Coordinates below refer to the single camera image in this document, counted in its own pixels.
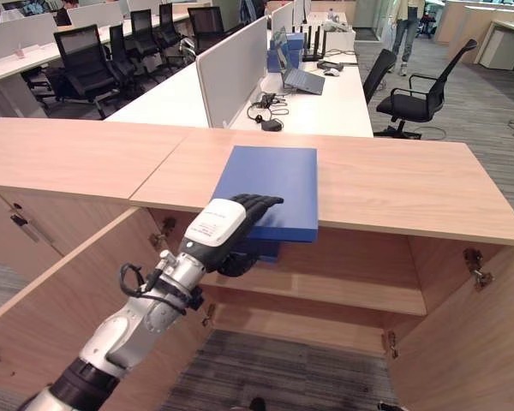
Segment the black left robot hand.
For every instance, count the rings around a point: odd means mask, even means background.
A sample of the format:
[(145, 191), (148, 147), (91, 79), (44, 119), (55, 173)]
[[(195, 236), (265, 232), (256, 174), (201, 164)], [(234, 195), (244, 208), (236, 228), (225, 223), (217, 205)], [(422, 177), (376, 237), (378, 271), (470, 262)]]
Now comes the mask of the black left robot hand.
[(226, 277), (240, 277), (251, 269), (258, 257), (237, 253), (235, 246), (281, 197), (262, 194), (237, 194), (228, 199), (213, 199), (187, 227), (180, 254), (198, 261), (205, 272), (218, 272)]

